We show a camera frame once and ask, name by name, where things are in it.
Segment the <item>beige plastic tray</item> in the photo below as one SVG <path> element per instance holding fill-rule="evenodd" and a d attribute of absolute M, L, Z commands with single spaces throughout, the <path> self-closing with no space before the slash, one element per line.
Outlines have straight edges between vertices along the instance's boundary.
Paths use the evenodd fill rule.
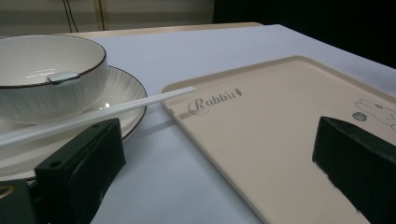
<path fill-rule="evenodd" d="M 320 118 L 396 145 L 396 97 L 309 58 L 166 86 L 165 109 L 265 224 L 370 224 L 312 161 Z"/>

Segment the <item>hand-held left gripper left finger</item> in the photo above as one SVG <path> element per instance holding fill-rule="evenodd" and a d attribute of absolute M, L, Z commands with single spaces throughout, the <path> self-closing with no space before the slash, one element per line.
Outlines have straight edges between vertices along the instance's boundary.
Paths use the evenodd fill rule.
<path fill-rule="evenodd" d="M 93 124 L 35 168 L 50 224 L 90 224 L 126 164 L 120 121 Z"/>

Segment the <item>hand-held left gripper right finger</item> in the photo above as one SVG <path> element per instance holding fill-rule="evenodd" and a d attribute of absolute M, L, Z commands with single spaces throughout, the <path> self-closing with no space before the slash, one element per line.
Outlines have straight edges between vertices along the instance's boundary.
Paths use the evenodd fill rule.
<path fill-rule="evenodd" d="M 322 117 L 312 161 L 371 224 L 396 224 L 396 146 L 349 122 Z"/>

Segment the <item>white plate with dark rim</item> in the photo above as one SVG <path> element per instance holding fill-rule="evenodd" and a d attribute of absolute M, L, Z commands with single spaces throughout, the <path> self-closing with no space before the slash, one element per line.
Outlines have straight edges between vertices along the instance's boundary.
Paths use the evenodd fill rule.
<path fill-rule="evenodd" d="M 87 112 L 124 104 L 147 96 L 143 85 L 127 72 L 109 66 L 107 74 L 106 87 L 100 99 L 87 109 Z M 83 130 L 84 127 L 80 127 L 27 144 L 7 148 L 0 147 L 0 181 L 35 179 L 35 167 Z"/>

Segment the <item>white bowl with dark rim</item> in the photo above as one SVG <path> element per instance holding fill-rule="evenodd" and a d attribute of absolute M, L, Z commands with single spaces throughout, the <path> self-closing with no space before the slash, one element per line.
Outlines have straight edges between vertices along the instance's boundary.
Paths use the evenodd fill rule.
<path fill-rule="evenodd" d="M 69 35 L 0 38 L 0 119 L 38 124 L 94 105 L 107 80 L 106 50 Z"/>

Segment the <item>white chopstick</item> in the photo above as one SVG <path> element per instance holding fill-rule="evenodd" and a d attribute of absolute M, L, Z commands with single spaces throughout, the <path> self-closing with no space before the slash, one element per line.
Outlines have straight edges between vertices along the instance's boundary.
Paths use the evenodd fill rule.
<path fill-rule="evenodd" d="M 57 133 L 66 132 L 77 127 L 100 122 L 102 120 L 112 118 L 119 114 L 145 107 L 152 104 L 178 97 L 183 94 L 195 91 L 193 86 L 169 91 L 146 98 L 134 100 L 121 105 L 114 105 L 105 109 L 84 113 L 71 119 L 58 120 L 50 123 L 31 126 L 10 133 L 0 134 L 0 148 L 14 147 L 20 144 L 26 144 L 41 138 L 45 138 Z"/>

